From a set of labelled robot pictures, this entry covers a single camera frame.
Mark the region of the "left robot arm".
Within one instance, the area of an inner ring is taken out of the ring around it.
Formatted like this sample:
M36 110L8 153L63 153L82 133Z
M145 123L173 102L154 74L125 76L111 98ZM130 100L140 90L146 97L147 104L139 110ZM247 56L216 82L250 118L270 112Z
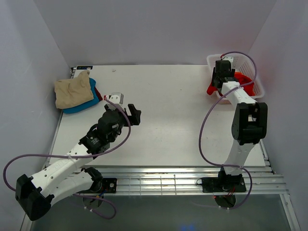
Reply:
M129 115L121 106L106 104L102 117L66 155L32 176L23 174L17 179L15 198L31 221L40 219L55 203L75 193L103 191L101 173L84 165L97 154L105 154L123 127L140 124L141 111L133 104L128 109Z

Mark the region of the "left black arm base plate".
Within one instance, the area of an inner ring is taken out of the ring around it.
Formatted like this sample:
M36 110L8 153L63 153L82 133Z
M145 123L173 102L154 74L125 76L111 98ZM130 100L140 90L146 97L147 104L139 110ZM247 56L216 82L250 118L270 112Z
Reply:
M116 193L117 178L103 178L99 183L97 193Z

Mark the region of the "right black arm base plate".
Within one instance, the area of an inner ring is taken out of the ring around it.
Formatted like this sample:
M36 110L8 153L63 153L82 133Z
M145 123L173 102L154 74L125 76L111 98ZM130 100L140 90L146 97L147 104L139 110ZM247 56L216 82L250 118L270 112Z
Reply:
M244 193L246 186L243 177L236 181L219 180L218 177L203 177L196 181L196 185L202 187L202 192L206 193Z

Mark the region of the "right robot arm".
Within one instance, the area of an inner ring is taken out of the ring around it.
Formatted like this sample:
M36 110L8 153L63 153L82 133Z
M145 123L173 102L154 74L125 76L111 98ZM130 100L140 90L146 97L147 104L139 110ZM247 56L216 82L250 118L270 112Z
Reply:
M229 60L217 60L212 74L212 86L228 99L235 112L231 125L233 144L221 167L215 186L223 191L245 192L243 169L247 157L267 133L268 106L251 98L235 78L235 69Z

